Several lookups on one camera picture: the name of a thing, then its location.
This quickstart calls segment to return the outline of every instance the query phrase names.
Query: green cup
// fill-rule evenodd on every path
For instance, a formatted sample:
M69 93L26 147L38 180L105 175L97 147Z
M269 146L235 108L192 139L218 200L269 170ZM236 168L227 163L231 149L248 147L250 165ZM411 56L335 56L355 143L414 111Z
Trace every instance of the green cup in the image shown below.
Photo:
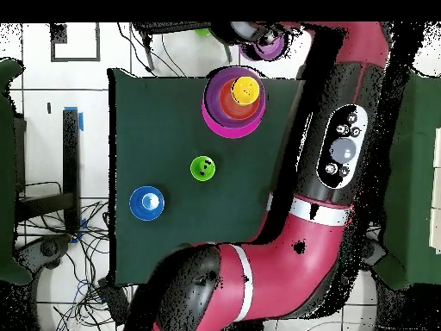
M199 156L191 162L189 170L193 178L200 182L206 182L214 176L216 165L208 156Z
M211 35L209 29L195 29L195 32L197 32L199 35Z

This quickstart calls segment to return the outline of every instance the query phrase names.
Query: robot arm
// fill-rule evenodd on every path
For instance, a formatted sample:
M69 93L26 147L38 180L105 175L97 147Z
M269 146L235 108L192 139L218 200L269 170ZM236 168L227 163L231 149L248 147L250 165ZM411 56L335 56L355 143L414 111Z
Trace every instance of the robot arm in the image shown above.
M314 34L314 43L323 28L344 33L323 87L315 91L317 103L311 105L307 79L295 114L294 128L304 130L304 139L283 162L292 166L296 180L282 232L267 245L193 248L162 296L153 331L221 331L232 322L296 317L314 309L317 291L332 278L376 117L388 42L379 22L265 24L258 37L236 25L228 41L238 29L242 40L246 35L259 41L269 40L270 31L300 26ZM319 52L313 53L308 75L319 65L314 59ZM126 331L133 330L129 320Z

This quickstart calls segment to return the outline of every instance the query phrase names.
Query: white tile floor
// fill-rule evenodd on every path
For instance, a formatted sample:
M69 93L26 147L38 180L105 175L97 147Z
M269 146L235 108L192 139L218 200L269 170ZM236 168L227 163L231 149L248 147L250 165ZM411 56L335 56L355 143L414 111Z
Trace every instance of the white tile floor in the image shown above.
M56 45L56 57L95 57L95 23L68 23L67 44ZM107 200L109 194L109 106L106 69L120 67L137 76L149 76L140 59L147 65L144 49L131 34L128 23L121 23L124 39L116 23L99 23L100 62L51 62L48 24L0 24L0 57L23 61L26 70L11 85L10 95L16 110L28 120L26 134L26 178L29 184L42 181L62 182L61 176L61 114L64 107L78 107L84 113L84 131L80 133L82 205ZM180 73L167 56L180 66L186 76L203 77L217 67L227 66L224 47L213 37L200 36L193 31L153 36L152 50ZM441 72L441 46L439 40L428 42L419 53L415 65L432 73ZM240 57L237 47L231 47L232 65L250 65L272 78L294 78L307 56L310 46L307 34L296 38L290 48L289 58L275 62L250 62ZM173 76L160 59L153 56L155 73L161 77ZM47 104L51 104L48 113ZM56 185L28 187L29 196L57 192ZM84 212L84 218L90 211ZM104 228L102 218L93 225ZM26 239L41 233L37 228L26 227ZM90 237L84 237L90 243ZM108 243L102 241L94 255L99 278L109 269ZM77 275L84 278L84 254L78 244L70 244L69 255L75 263ZM42 331L55 331L60 316L53 309L66 312L74 301L78 281L73 274L71 261L64 257L53 271L45 270L38 288L38 310ZM375 283L368 273L360 272L347 304L338 313L319 320L285 320L266 322L266 331L370 331L376 316Z

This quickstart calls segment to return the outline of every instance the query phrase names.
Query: dark green table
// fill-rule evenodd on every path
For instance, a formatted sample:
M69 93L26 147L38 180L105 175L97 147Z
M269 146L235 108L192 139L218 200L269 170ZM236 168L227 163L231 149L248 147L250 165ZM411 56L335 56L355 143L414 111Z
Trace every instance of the dark green table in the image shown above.
M384 245L376 267L392 289L409 284L441 284L441 255L429 247L433 154L441 127L441 80L413 74L404 92L390 150L391 175L384 208Z
M229 140L202 119L207 79L134 78L118 69L112 73L115 282L145 283L155 265L182 243L249 240L264 218L299 82L264 79L268 98L262 123L252 134ZM199 155L216 164L208 182L190 174L190 163ZM129 198L142 185L160 189L165 197L164 212L155 221L140 221L130 211Z

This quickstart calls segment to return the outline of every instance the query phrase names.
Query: blue tape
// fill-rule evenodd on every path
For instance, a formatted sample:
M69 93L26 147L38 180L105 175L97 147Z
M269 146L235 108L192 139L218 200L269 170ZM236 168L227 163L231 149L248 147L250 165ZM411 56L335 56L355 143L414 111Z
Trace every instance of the blue tape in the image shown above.
M65 110L76 110L76 111L78 111L78 107L65 107ZM84 131L83 112L78 113L78 127L79 127L80 131Z
M81 226L80 226L80 228L83 228L83 229L86 229L86 228L87 228L87 220L86 220L85 218L83 218L83 219L81 220ZM79 239L81 239L81 238L83 237L83 234L84 234L84 233L82 233L82 232L78 232L78 233L77 233L77 237L78 237ZM70 243L71 243L71 244L76 244L76 243L78 243L78 240L77 240L77 239L72 239Z
M80 131L84 131L83 127L83 112L78 113L78 126Z

